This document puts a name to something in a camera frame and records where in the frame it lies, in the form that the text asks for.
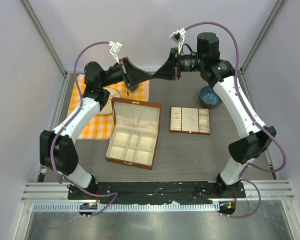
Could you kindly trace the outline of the brown jewelry box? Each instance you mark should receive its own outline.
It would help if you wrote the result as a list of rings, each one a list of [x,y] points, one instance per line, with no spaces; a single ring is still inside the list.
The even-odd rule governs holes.
[[[114,97],[108,162],[152,170],[160,131],[160,103]]]

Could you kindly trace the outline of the brown jewelry tray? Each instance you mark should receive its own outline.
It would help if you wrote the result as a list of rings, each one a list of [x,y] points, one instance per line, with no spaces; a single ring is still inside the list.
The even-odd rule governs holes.
[[[208,108],[194,108],[172,106],[170,108],[170,129],[171,133],[207,135],[211,134],[210,110]]]

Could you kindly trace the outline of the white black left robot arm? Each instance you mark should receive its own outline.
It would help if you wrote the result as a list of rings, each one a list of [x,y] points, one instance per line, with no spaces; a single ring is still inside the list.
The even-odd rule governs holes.
[[[109,69],[91,61],[84,68],[85,89],[75,110],[53,130],[43,130],[39,136],[39,162],[56,174],[59,183],[66,179],[79,189],[83,198],[97,197],[93,175],[79,165],[75,148],[78,136],[106,106],[110,97],[107,86],[124,82],[128,86],[152,79],[152,74],[134,66],[128,57],[121,58]]]

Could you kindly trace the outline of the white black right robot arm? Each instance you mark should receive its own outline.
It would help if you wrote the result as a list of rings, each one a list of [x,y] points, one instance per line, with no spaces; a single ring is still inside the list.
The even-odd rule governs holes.
[[[258,117],[235,79],[235,69],[229,61],[220,58],[219,38],[215,33],[198,34],[196,51],[187,55],[182,52],[185,31],[173,32],[170,38],[178,46],[170,50],[167,61],[153,77],[173,81],[178,80],[182,72],[199,72],[220,97],[236,126],[239,140],[228,146],[230,159],[216,177],[216,193],[226,198],[235,191],[244,168],[269,147],[276,129],[266,126]]]

